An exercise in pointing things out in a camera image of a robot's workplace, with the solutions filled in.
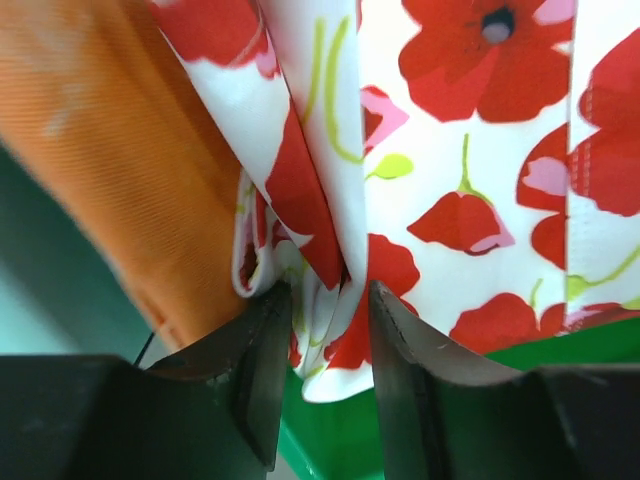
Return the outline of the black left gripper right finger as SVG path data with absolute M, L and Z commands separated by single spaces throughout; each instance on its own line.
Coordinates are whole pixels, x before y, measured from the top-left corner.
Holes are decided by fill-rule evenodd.
M 388 479 L 635 479 L 639 368 L 519 371 L 370 284 L 374 391 Z

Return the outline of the red poppy floral garment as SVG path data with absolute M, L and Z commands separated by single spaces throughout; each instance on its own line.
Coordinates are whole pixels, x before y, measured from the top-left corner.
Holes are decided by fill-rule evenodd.
M 635 1 L 154 1 L 241 164 L 231 275 L 292 285 L 313 403 L 367 285 L 479 354 L 639 313 Z

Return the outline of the green plastic tray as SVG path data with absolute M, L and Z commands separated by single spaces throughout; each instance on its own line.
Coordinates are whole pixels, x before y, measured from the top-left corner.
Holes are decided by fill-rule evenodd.
M 530 368 L 539 353 L 550 366 Z M 639 322 L 501 353 L 528 368 L 490 387 L 411 366 L 391 388 L 330 404 L 284 395 L 278 451 L 301 479 L 635 479 Z

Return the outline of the orange white tie-dye garment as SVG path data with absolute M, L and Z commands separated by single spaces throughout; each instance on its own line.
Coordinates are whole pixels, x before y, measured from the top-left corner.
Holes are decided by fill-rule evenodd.
M 170 349 L 243 310 L 239 165 L 146 2 L 3 2 L 1 137 Z

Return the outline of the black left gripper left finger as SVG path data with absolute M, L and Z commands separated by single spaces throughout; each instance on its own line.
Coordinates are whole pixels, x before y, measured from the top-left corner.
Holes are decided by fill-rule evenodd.
M 274 469 L 292 295 L 274 285 L 147 369 L 110 355 L 1 360 L 5 479 L 263 479 Z

